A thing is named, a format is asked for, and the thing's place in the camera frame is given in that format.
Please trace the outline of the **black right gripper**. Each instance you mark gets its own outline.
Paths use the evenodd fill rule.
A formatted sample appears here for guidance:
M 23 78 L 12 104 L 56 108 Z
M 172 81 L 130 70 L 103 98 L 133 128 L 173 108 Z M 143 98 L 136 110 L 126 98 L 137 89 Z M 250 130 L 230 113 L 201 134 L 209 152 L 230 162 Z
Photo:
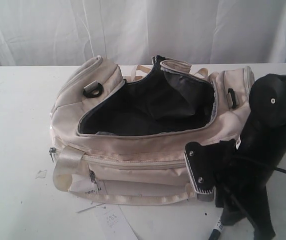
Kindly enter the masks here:
M 258 192 L 270 178 L 270 159 L 266 150 L 255 143 L 248 145 L 243 142 L 236 148 L 234 139 L 220 141 L 215 146 L 218 148 L 214 164 L 217 183 L 215 205 L 223 207 L 222 225 L 234 225 L 245 215 L 254 228 L 255 240 L 272 240 L 276 233 L 268 195 L 267 192 Z M 224 198 L 223 185 L 241 196 L 238 199 L 240 209 L 230 198 Z

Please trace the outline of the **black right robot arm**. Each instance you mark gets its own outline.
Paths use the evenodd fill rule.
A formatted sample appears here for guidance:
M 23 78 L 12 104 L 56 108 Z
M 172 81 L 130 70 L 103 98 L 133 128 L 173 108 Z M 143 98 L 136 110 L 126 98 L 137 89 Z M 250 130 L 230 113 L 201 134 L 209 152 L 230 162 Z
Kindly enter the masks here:
M 250 115 L 226 156 L 228 166 L 217 173 L 223 204 L 221 223 L 232 226 L 248 219 L 254 239 L 275 237 L 267 182 L 286 153 L 286 74 L 267 74 L 255 81 L 249 96 Z

